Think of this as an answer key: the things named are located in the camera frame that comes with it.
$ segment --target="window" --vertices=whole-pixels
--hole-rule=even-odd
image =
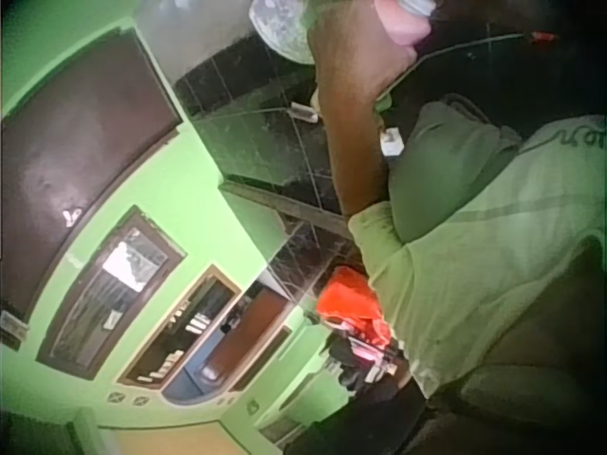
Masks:
[[[210,267],[127,368],[120,383],[161,388],[239,294],[235,284]]]
[[[94,378],[182,258],[139,209],[132,208],[68,291],[48,327],[38,360]]]

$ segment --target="orange object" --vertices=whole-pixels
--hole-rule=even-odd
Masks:
[[[319,296],[316,311],[325,319],[341,319],[364,341],[383,349],[390,344],[390,327],[383,320],[376,293],[366,277],[350,267],[336,267]]]
[[[554,33],[546,33],[544,31],[531,32],[531,41],[533,43],[551,43],[558,38]]]

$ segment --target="white label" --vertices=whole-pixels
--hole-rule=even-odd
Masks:
[[[0,314],[0,328],[21,342],[24,342],[28,336],[29,326],[8,311]]]
[[[388,128],[381,132],[381,151],[384,156],[399,156],[405,150],[405,144],[398,128]]]

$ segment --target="black tile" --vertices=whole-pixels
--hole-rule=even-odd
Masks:
[[[312,124],[295,120],[295,126],[299,130],[311,172],[330,177],[331,161],[324,125],[321,122]]]
[[[304,296],[304,291],[302,290],[302,288],[300,286],[297,286],[297,285],[293,284],[292,282],[286,282],[286,283],[284,283],[284,286],[285,286],[286,292],[288,292],[288,294],[290,294],[293,301],[298,302]]]
[[[320,207],[316,188],[309,174],[302,174],[281,187],[277,187],[279,194],[295,199],[296,201]]]
[[[333,232],[329,232],[322,227],[314,226],[314,231],[319,243],[319,247],[322,251],[341,254],[344,246],[352,244],[350,240],[345,239]]]
[[[239,40],[215,54],[213,59],[234,100],[253,90],[277,83],[266,44],[257,34]],[[276,102],[284,105],[278,97]]]
[[[328,264],[328,266],[324,269],[324,271],[321,273],[321,275],[316,279],[316,281],[312,285],[312,288],[310,291],[313,296],[318,297],[321,294],[321,292],[324,290],[327,283],[331,279],[331,276],[333,275],[333,271],[335,270],[335,267],[338,266],[339,264],[340,264],[339,258],[336,257],[333,260],[331,260],[331,262]]]
[[[302,144],[286,112],[266,112],[246,118],[259,156],[268,166],[287,169],[287,178],[307,169]]]
[[[203,115],[230,103],[230,94],[211,59],[206,60],[186,76]]]
[[[255,143],[243,116],[208,118],[196,124],[196,129],[207,128],[207,145],[213,156],[229,156],[241,169],[260,163]]]
[[[186,76],[175,83],[174,90],[177,99],[189,116],[193,117],[200,112],[200,104],[198,104]]]
[[[333,179],[314,175],[314,181],[321,198],[321,208],[341,215],[340,200],[335,192]]]
[[[285,93],[285,101],[308,106],[316,89],[316,71],[313,65],[297,64],[268,49],[271,64]]]
[[[297,229],[286,243],[293,258],[297,262],[307,284],[321,272],[320,267],[324,261],[313,227],[304,223]]]

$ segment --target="wooden trim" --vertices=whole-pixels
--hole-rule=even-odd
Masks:
[[[219,186],[219,190],[244,197],[262,206],[270,207],[286,215],[305,220],[314,226],[338,234],[346,239],[352,239],[346,219],[342,215],[336,215],[331,211],[318,209],[304,202],[241,183],[227,181]]]
[[[291,333],[291,329],[283,326],[274,336],[274,338],[268,343],[262,353],[255,359],[250,367],[248,367],[245,373],[240,376],[230,391],[243,391],[246,389],[266,366],[266,364],[269,363],[276,353],[278,353],[278,351],[285,345],[285,342],[288,340]]]
[[[217,315],[217,317],[213,321],[211,321],[207,330],[205,332],[203,332],[202,334],[200,334],[200,336],[193,343],[193,345],[190,347],[190,349],[174,364],[174,366],[171,368],[171,371],[167,373],[167,375],[164,377],[164,379],[161,383],[146,385],[146,384],[142,384],[140,382],[133,381],[132,379],[129,379],[127,377],[128,373],[131,372],[133,367],[135,367],[135,365],[139,362],[139,360],[141,359],[143,354],[150,348],[152,343],[154,341],[156,341],[156,338],[162,333],[164,328],[167,326],[167,324],[171,320],[171,316],[176,311],[176,309],[179,308],[181,303],[183,303],[183,301],[186,300],[192,294],[192,292],[200,284],[202,284],[202,282],[205,281],[209,276],[215,277],[217,280],[219,280],[221,283],[223,283],[226,287],[228,287],[234,293],[234,297],[232,297],[230,299],[230,301],[226,304],[225,308],[221,310],[219,315]],[[212,333],[212,331],[214,330],[214,328],[215,328],[214,326],[216,325],[217,321],[223,319],[223,317],[227,314],[227,311],[229,311],[231,309],[231,307],[233,306],[233,304],[238,300],[241,293],[242,293],[241,289],[234,282],[232,282],[214,264],[211,264],[205,270],[205,272],[200,276],[200,278],[198,280],[196,280],[196,282],[190,287],[190,289],[185,294],[185,296],[182,299],[179,299],[177,301],[177,303],[173,306],[173,308],[172,308],[171,312],[169,313],[169,315],[167,316],[167,318],[156,328],[156,330],[152,333],[152,335],[150,337],[148,337],[148,340],[146,341],[145,345],[143,345],[143,347],[141,349],[139,349],[135,358],[133,360],[131,360],[131,362],[129,362],[128,366],[122,371],[122,374],[120,375],[118,382],[125,386],[141,387],[143,389],[152,390],[152,391],[164,389],[164,387],[166,387],[166,385],[169,384],[173,380],[175,375],[180,370],[180,367],[187,360],[190,359],[192,354],[200,347],[200,344],[209,337],[210,333]]]
[[[95,358],[88,368],[81,368],[72,363],[62,361],[51,355],[53,344],[57,336],[61,332],[64,321],[69,316],[72,308],[82,295],[85,287],[90,283],[95,274],[102,268],[103,263],[107,260],[111,252],[116,248],[123,237],[132,229],[138,229],[145,235],[155,246],[157,246],[164,254],[167,255],[166,262],[158,269],[152,279],[145,285],[143,290],[138,294],[133,305],[120,319],[116,328],[111,332],[109,337],[104,341],[100,350],[96,353]],[[79,274],[65,295],[59,310],[51,321],[46,331],[45,339],[42,342],[36,360],[45,365],[69,373],[84,379],[93,379],[99,372],[101,365],[110,355],[111,351],[116,347],[120,338],[126,332],[127,328],[143,309],[148,300],[154,295],[158,288],[164,283],[169,274],[182,261],[183,255],[176,251],[156,228],[147,221],[141,210],[137,206],[133,206],[122,217],[117,226],[105,237],[100,247],[94,253],[91,260],[87,263],[84,269]]]

